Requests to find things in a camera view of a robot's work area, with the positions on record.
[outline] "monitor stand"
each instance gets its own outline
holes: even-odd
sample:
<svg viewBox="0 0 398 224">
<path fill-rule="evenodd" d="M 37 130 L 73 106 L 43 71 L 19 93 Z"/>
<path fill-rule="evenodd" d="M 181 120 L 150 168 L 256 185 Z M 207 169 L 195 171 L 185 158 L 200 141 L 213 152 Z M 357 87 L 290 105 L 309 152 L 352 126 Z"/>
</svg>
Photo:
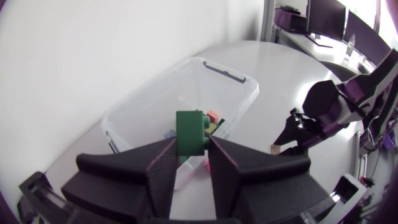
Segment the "monitor stand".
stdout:
<svg viewBox="0 0 398 224">
<path fill-rule="evenodd" d="M 330 45 L 325 45 L 324 41 L 321 40 L 321 35 L 315 34 L 315 38 L 312 35 L 306 35 L 306 38 L 310 39 L 312 42 L 317 44 L 319 47 L 328 47 L 328 48 L 333 48 Z"/>
</svg>

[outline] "clear plastic bin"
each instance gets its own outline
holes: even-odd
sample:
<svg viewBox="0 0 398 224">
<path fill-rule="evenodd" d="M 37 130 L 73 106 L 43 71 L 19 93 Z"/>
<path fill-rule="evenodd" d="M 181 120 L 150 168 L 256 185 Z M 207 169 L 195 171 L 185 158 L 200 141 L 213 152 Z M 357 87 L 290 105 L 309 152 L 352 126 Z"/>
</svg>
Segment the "clear plastic bin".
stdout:
<svg viewBox="0 0 398 224">
<path fill-rule="evenodd" d="M 225 138 L 258 93 L 255 79 L 192 57 L 132 93 L 105 116 L 101 127 L 117 153 L 165 139 L 167 132 L 175 131 L 176 111 L 212 110 L 225 119 L 213 135 Z M 189 180 L 205 158 L 190 157 L 178 168 L 175 189 Z"/>
</svg>

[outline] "desk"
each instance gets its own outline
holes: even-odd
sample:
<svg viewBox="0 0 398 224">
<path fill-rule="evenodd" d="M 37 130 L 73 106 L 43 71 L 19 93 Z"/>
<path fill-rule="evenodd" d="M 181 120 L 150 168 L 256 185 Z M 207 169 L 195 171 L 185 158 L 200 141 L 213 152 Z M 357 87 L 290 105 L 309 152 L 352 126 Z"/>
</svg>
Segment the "desk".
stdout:
<svg viewBox="0 0 398 224">
<path fill-rule="evenodd" d="M 350 60 L 345 60 L 347 45 L 344 42 L 333 40 L 322 36 L 322 41 L 333 48 L 320 47 L 305 35 L 291 34 L 286 30 L 281 29 L 279 33 L 280 44 L 289 46 L 299 50 L 324 64 L 342 81 L 345 81 L 355 75 L 362 74 L 358 70 L 358 62 L 360 62 L 361 54 L 353 51 Z M 375 67 L 367 60 L 365 63 L 366 68 L 372 72 Z"/>
<path fill-rule="evenodd" d="M 237 122 L 227 140 L 270 153 L 269 147 L 285 126 L 289 111 L 301 105 L 309 88 L 321 80 L 339 80 L 321 63 L 301 52 L 269 42 L 241 41 L 206 49 L 198 56 L 226 65 L 255 78 L 260 93 Z M 353 123 L 336 136 L 311 148 L 310 173 L 331 192 L 339 178 L 350 173 L 353 135 L 361 123 Z M 77 172 L 76 155 L 112 153 L 98 123 L 46 173 L 54 190 Z M 204 166 L 181 190 L 175 191 L 170 218 L 208 220 L 216 218 L 211 178 Z"/>
</svg>

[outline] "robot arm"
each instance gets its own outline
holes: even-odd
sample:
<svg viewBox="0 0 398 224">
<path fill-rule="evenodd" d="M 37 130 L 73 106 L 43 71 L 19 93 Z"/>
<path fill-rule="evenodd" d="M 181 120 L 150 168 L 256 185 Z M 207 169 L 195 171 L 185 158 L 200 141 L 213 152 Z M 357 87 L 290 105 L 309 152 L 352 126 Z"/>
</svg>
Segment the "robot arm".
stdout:
<svg viewBox="0 0 398 224">
<path fill-rule="evenodd" d="M 284 154 L 303 154 L 353 121 L 363 121 L 373 139 L 380 139 L 398 100 L 397 62 L 398 52 L 392 50 L 370 75 L 358 75 L 339 85 L 331 80 L 314 84 L 303 103 L 303 113 L 296 108 L 290 112 L 274 144 L 297 141 L 297 147 Z"/>
</svg>

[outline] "white wall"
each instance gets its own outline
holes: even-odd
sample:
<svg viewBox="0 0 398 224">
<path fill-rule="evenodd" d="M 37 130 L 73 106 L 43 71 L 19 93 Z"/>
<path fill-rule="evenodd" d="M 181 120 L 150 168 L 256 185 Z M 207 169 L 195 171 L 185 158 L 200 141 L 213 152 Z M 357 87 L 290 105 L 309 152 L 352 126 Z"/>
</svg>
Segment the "white wall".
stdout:
<svg viewBox="0 0 398 224">
<path fill-rule="evenodd" d="M 49 165 L 182 59 L 259 39 L 264 1 L 8 0 L 0 13 L 0 190 Z"/>
</svg>

